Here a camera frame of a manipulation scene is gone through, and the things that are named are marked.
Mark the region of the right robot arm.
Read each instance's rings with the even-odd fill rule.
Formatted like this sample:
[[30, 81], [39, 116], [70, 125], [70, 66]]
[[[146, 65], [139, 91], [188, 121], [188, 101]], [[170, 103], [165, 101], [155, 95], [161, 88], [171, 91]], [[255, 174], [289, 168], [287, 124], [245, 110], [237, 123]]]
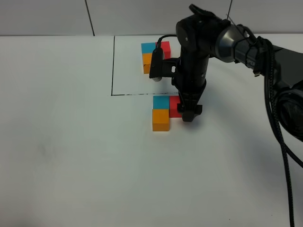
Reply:
[[298, 139], [303, 137], [303, 55], [270, 44], [243, 25], [234, 25], [214, 13], [190, 5], [192, 15], [179, 21], [176, 35], [181, 53], [173, 79], [179, 91], [178, 110], [186, 122], [200, 115], [198, 101], [206, 86], [211, 57], [223, 62], [243, 63], [256, 76], [267, 74], [274, 56], [273, 102], [280, 124]]

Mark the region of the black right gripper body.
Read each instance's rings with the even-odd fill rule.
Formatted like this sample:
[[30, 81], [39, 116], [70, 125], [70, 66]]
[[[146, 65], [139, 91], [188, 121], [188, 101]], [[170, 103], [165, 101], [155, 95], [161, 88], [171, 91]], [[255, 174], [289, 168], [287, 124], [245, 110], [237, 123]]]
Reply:
[[202, 111], [198, 102], [206, 87], [208, 61], [208, 54], [181, 54], [178, 75], [173, 79], [180, 100], [178, 111]]

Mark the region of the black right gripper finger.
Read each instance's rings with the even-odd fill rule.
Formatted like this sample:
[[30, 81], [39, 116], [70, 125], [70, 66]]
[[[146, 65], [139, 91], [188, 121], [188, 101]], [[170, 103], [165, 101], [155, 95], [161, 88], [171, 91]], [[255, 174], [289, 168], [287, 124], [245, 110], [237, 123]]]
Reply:
[[181, 114], [184, 122], [192, 122], [202, 113], [203, 106], [193, 102], [185, 102], [177, 104], [177, 111]]

